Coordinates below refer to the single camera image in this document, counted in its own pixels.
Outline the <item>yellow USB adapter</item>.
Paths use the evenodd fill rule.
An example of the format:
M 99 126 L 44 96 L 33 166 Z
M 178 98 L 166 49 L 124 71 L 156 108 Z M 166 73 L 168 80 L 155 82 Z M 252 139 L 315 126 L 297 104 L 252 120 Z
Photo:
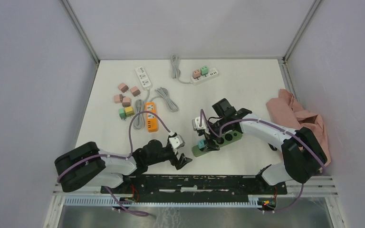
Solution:
M 125 111 L 126 117 L 130 117 L 130 116 L 135 115 L 134 108 L 132 106 L 125 107 L 124 111 Z

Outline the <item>mint adapter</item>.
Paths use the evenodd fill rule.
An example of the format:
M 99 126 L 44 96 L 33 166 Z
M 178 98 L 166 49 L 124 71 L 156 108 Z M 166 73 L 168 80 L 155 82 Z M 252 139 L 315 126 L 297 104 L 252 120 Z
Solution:
M 126 119 L 126 113 L 125 113 L 124 108 L 118 109 L 118 115 L 119 115 L 120 119 L 122 119 L 122 120 Z

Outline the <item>orange power strip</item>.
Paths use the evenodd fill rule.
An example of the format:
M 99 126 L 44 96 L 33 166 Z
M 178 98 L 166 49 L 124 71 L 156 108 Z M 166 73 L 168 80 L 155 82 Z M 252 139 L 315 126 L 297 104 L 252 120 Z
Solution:
M 146 103 L 145 110 L 150 112 L 146 113 L 146 127 L 148 132 L 153 133 L 158 131 L 158 118 L 154 115 L 157 114 L 155 103 Z

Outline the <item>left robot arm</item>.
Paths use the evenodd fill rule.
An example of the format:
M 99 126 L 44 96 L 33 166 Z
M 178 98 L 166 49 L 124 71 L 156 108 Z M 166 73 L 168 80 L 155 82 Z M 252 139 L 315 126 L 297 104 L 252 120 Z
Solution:
M 159 140 L 150 140 L 136 149 L 129 158 L 119 154 L 101 153 L 95 142 L 87 142 L 56 158 L 57 182 L 64 192 L 74 192 L 84 186 L 108 186 L 119 193 L 130 189 L 126 176 L 137 176 L 149 166 L 169 161 L 177 170 L 192 161 L 177 149 L 184 142 L 179 137 L 170 138 L 165 146 Z

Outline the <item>teal USB adapter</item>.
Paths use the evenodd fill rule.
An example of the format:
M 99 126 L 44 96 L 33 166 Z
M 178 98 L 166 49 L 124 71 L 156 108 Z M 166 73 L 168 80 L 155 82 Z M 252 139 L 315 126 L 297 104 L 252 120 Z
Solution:
M 202 139 L 202 140 L 199 140 L 198 143 L 197 143 L 197 146 L 200 150 L 204 149 L 206 144 L 205 144 L 205 140 Z

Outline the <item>green power strip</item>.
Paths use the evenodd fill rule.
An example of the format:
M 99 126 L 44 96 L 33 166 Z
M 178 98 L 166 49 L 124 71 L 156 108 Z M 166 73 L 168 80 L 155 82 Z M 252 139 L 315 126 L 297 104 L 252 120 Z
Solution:
M 205 138 L 200 139 L 195 146 L 192 147 L 192 153 L 195 157 L 203 156 L 213 151 L 219 151 L 222 147 L 237 142 L 242 139 L 242 133 L 231 131 L 222 135 L 221 138 L 211 138 L 210 135 L 205 135 Z

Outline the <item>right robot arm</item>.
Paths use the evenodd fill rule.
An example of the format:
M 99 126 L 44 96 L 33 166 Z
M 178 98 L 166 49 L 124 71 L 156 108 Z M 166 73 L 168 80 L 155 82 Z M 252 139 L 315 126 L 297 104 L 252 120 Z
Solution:
M 203 144 L 199 146 L 201 152 L 220 150 L 220 140 L 227 142 L 227 134 L 239 132 L 255 136 L 265 141 L 272 150 L 282 153 L 282 162 L 269 165 L 256 175 L 258 192 L 267 194 L 278 183 L 289 180 L 304 184 L 326 170 L 328 158 L 310 129 L 302 127 L 296 130 L 263 120 L 246 108 L 236 110 L 225 98 L 212 107 L 217 114 L 216 122 L 209 122 L 203 110 L 192 121 L 193 129 L 199 136 L 204 136 Z

